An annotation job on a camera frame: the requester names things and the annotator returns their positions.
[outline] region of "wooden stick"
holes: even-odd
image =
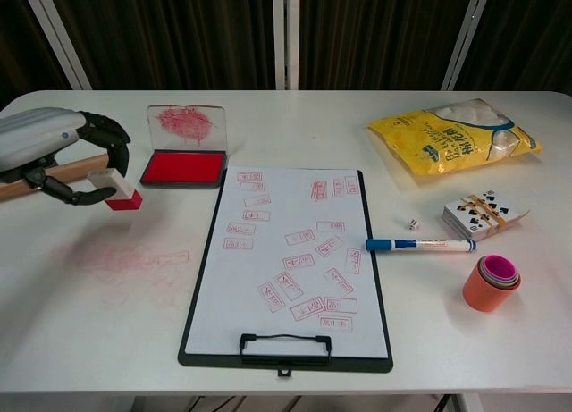
[[[46,174],[65,183],[83,180],[88,177],[90,169],[105,169],[107,160],[107,155],[88,157],[87,159],[49,168],[46,170]],[[28,195],[35,191],[22,180],[11,184],[0,184],[0,202]]]

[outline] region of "plastic bag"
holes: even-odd
[[[400,114],[369,124],[418,175],[489,164],[543,146],[482,99]]]

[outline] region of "white table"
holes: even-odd
[[[365,132],[390,114],[481,97],[545,151],[436,178],[414,178]],[[358,168],[374,236],[441,238],[445,203],[496,189],[531,214],[477,254],[378,256],[394,368],[388,374],[191,368],[176,359],[217,190],[143,189],[138,212],[66,206],[41,194],[0,204],[0,392],[382,393],[572,392],[572,99],[547,92],[82,92],[20,97],[2,116],[40,106],[105,114],[132,137],[128,180],[151,154],[146,108],[223,105],[230,164]],[[100,153],[76,144],[60,162]],[[76,183],[76,189],[89,185]],[[86,249],[129,246],[125,270],[90,271]],[[138,252],[190,252],[173,268]],[[501,254],[522,273],[497,312],[460,289],[476,259]]]

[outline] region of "curtain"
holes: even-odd
[[[468,2],[300,0],[300,88],[441,88]]]
[[[70,88],[28,0],[0,0],[0,109],[35,90]]]
[[[272,0],[54,2],[93,88],[275,88]]]
[[[455,89],[572,94],[572,0],[488,0]]]

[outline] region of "marker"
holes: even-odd
[[[473,240],[366,240],[367,251],[458,251],[476,250]]]

